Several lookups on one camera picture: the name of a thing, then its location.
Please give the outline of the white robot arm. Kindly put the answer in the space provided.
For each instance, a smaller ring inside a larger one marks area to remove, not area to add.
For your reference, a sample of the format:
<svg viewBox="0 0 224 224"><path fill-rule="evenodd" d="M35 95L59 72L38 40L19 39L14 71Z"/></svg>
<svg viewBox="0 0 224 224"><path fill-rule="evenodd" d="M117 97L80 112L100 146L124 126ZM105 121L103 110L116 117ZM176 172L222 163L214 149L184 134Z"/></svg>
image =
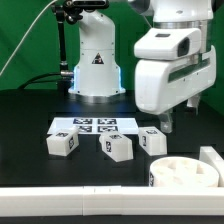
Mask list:
<svg viewBox="0 0 224 224"><path fill-rule="evenodd" d="M157 115L160 128L172 131L172 109L186 102L196 108L200 94L216 79L216 50L209 41L212 0L126 0L153 27L134 45L135 102ZM114 59L115 26L99 12L80 21L80 61L71 92L94 100L123 91Z"/></svg>

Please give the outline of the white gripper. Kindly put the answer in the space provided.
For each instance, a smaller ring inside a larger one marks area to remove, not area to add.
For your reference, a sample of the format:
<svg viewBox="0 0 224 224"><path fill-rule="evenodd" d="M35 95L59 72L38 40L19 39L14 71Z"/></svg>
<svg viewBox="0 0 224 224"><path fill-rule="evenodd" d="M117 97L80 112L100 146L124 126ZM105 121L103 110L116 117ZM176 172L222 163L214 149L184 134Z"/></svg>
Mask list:
<svg viewBox="0 0 224 224"><path fill-rule="evenodd" d="M204 53L202 60L205 62L203 67L190 65L189 57L175 61L140 60L137 63L136 105L142 112L160 114L162 132L172 132L172 112L169 109L181 102L188 99L187 108L198 114L200 93L212 86L216 79L215 48L211 47L210 52Z"/></svg>

